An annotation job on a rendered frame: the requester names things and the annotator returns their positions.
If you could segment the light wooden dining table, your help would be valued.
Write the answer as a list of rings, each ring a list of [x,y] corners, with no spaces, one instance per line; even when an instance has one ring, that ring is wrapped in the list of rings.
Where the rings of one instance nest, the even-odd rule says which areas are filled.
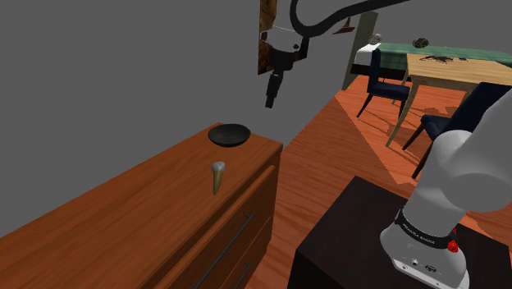
[[[411,78],[412,86],[404,109],[395,124],[385,146],[389,147],[410,107],[412,106],[418,88],[421,85],[442,89],[464,91],[463,101],[475,90],[481,82],[512,86],[512,68],[488,60],[469,59],[467,61],[425,60],[426,55],[408,53],[406,55],[407,70],[402,81]]]

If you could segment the black bowl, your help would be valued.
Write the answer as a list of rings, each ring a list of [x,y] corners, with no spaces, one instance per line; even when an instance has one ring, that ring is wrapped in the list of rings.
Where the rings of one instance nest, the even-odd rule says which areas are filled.
[[[208,138],[221,147],[230,148],[242,145],[251,136],[248,127],[241,124],[221,124],[208,131]]]

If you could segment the brown wooden chest of drawers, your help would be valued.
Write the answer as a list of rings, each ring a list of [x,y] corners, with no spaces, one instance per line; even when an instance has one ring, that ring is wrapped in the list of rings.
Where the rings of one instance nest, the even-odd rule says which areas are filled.
[[[1,237],[0,289],[245,289],[272,236],[281,151],[200,131]]]

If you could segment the brown wall picture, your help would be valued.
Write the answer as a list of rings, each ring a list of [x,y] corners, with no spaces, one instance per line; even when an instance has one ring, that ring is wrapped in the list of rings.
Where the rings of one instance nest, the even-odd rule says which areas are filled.
[[[272,28],[277,14],[277,0],[260,0],[259,32]],[[272,69],[270,65],[271,46],[263,40],[258,41],[258,74],[261,75]]]

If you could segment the navy blue chair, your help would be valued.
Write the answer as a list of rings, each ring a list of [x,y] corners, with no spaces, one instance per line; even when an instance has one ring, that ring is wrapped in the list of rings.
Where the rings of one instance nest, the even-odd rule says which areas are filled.
[[[401,116],[404,110],[405,103],[409,97],[410,87],[405,85],[395,85],[392,83],[386,83],[379,80],[381,57],[382,53],[379,48],[376,48],[375,50],[372,51],[367,87],[368,97],[366,98],[363,106],[361,107],[359,113],[357,114],[357,117],[361,115],[361,113],[368,106],[368,104],[370,103],[374,96],[400,101],[399,116]]]
[[[481,121],[484,112],[511,89],[512,85],[481,82],[459,105],[451,117],[423,115],[418,128],[402,147],[403,150],[406,150],[423,131],[427,133],[432,141],[411,177],[415,179],[422,171],[432,149],[433,141],[439,135],[453,130],[473,132]]]

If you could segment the tan cone with grey top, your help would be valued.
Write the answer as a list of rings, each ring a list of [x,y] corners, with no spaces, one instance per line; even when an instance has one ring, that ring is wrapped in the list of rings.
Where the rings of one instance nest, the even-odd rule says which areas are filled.
[[[215,195],[221,184],[223,174],[226,168],[226,164],[224,162],[218,161],[211,165],[212,173],[213,173],[213,194]]]

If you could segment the dark robot stand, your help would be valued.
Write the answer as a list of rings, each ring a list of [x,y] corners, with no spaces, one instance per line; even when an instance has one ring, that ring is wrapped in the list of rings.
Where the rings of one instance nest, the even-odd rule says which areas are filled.
[[[379,236],[405,198],[354,177],[295,251],[287,289],[433,289],[400,273]],[[469,289],[512,289],[509,248],[462,224]]]

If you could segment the grey-green door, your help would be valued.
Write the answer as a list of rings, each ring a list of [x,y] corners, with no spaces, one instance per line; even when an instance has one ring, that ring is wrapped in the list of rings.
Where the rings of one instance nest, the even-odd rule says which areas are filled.
[[[357,51],[368,44],[368,39],[373,35],[375,25],[377,23],[378,13],[376,11],[365,12],[360,15],[359,23],[356,28],[353,46],[350,58],[346,67],[345,79],[342,85],[343,90],[347,90],[350,84],[356,79],[356,75],[352,74],[351,67],[354,64]]]

